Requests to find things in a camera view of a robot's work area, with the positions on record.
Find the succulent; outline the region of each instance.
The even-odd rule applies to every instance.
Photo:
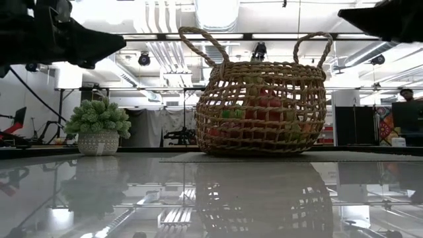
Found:
[[[65,127],[68,134],[116,130],[123,138],[131,136],[128,132],[131,127],[129,116],[116,103],[109,103],[108,98],[102,101],[84,100],[81,106],[73,109],[73,113]]]

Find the white wall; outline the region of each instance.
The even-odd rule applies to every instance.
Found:
[[[13,69],[22,77],[29,87],[54,110],[59,110],[59,92],[54,91],[55,78],[48,77],[45,73],[27,72],[22,65],[15,65]],[[31,118],[34,117],[35,128],[38,130],[48,120],[58,120],[58,117],[45,107],[36,97],[32,96],[24,85],[9,72],[0,79],[0,114],[15,115],[16,110],[26,106],[24,128],[15,134],[32,137],[33,127]],[[0,130],[11,125],[11,120],[0,118]],[[46,139],[50,139],[56,132],[57,127],[50,126],[46,133]]]

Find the curtain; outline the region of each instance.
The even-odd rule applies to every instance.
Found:
[[[122,147],[159,147],[162,120],[158,110],[126,110],[131,137],[122,140]]]
[[[178,132],[182,130],[184,126],[184,110],[171,110],[164,109],[161,111],[160,116],[163,122],[163,135],[165,136],[169,132]],[[186,128],[195,129],[194,111],[192,109],[185,110],[185,123]],[[177,144],[177,139],[163,139],[163,147],[170,146],[169,144]]]

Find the basket handle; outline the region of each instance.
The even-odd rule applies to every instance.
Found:
[[[325,33],[325,32],[316,32],[316,33],[311,33],[308,34],[306,36],[301,37],[300,39],[298,39],[297,43],[295,44],[295,46],[293,47],[293,60],[295,63],[299,63],[298,61],[298,49],[299,49],[299,45],[304,41],[304,40],[308,40],[311,39],[315,36],[324,36],[326,38],[328,38],[328,43],[326,44],[325,50],[323,51],[323,55],[320,58],[317,67],[322,68],[323,63],[326,60],[326,57],[328,56],[329,52],[330,52],[330,47],[332,46],[333,43],[333,39],[332,36],[329,33]]]
[[[181,26],[179,28],[179,36],[180,39],[188,46],[193,52],[198,54],[199,56],[202,56],[206,63],[209,66],[216,66],[216,62],[214,62],[207,54],[203,53],[201,50],[197,49],[189,39],[187,39],[184,35],[184,33],[191,32],[191,33],[200,33],[206,40],[210,41],[216,48],[219,50],[219,52],[223,56],[224,61],[229,61],[229,56],[226,53],[225,47],[223,47],[219,42],[209,34],[209,32],[206,32],[205,30],[196,28],[196,27],[189,27],[189,26]]]

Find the cable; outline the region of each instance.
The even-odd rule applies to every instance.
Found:
[[[301,24],[301,0],[299,0],[298,6],[298,32],[297,32],[297,39],[299,39],[299,26]]]
[[[24,81],[23,79],[18,75],[18,73],[12,68],[10,67],[12,73],[16,76],[16,78],[26,87],[26,89],[28,89],[32,95],[34,95],[34,97],[36,97],[44,106],[46,106],[48,109],[50,109],[54,114],[56,114],[56,116],[60,117],[64,122],[66,122],[67,120],[61,116],[60,114],[58,114],[55,110],[53,110],[53,108],[51,108],[50,106],[48,106],[48,104],[46,102],[44,102]]]
[[[40,130],[45,126],[47,124],[47,122],[46,123],[44,123],[44,124],[42,124],[41,126],[40,126],[40,128],[37,130],[37,133],[38,132],[40,132]]]

